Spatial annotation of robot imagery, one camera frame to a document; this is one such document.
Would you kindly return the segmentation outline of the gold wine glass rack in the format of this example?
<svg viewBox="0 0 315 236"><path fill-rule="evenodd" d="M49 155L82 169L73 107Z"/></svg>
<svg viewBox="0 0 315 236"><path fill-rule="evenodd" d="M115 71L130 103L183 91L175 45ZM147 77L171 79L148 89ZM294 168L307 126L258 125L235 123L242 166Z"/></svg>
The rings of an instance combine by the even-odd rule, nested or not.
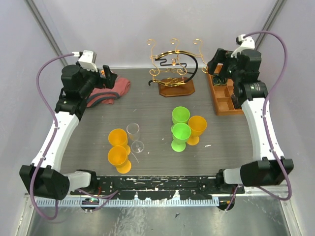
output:
<svg viewBox="0 0 315 236"><path fill-rule="evenodd" d="M153 39L147 40L147 45L151 46L150 59L153 65L153 68L149 71L152 79L148 81L148 85L158 84L159 94L163 97L192 95L195 92L192 79L198 71L197 59L200 58L204 61L201 52L203 42L200 39L193 41L193 44L198 46L198 54L179 50L180 41L177 38L171 39L170 43L175 46L173 51L155 55L154 47L156 42ZM195 64L193 72L188 71L187 63L181 62L180 55L187 56L193 60Z"/></svg>

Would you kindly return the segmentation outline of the green goblet front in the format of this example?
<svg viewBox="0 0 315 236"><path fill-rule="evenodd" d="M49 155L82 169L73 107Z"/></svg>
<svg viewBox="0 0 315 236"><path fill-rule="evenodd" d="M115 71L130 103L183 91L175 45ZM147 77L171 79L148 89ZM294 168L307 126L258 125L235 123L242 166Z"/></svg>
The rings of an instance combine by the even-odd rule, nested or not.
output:
<svg viewBox="0 0 315 236"><path fill-rule="evenodd" d="M191 136L191 128L186 123L173 125L171 147L175 152L182 152L186 148L186 142Z"/></svg>

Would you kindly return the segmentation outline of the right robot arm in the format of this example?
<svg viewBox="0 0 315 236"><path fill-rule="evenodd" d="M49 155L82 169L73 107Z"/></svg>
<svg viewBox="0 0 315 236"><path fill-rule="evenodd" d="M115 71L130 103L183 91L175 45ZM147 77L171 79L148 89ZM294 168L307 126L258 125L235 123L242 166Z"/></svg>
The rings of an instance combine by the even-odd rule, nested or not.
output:
<svg viewBox="0 0 315 236"><path fill-rule="evenodd" d="M217 173L217 190L226 194L233 185L262 188L289 182L288 175L294 164L284 157L273 130L268 90L258 78L261 53L244 49L233 55L231 51L219 48L208 62L208 73L214 75L218 64L221 64L221 69L217 76L231 79L234 83L234 95L249 126L253 161L239 168L220 169Z"/></svg>

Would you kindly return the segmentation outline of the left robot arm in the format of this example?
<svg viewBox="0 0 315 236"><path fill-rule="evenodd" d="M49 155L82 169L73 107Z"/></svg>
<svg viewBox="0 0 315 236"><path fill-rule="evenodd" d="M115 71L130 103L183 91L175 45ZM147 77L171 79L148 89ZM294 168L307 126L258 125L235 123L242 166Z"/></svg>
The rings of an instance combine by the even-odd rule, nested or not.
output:
<svg viewBox="0 0 315 236"><path fill-rule="evenodd" d="M77 62L62 69L59 99L53 111L48 137L30 165L23 165L19 175L29 194L54 200L64 199L69 192L82 189L97 192L99 181L94 171L79 169L61 174L63 154L69 139L82 119L88 97L95 88L112 88L117 78L104 65L105 76L93 62Z"/></svg>

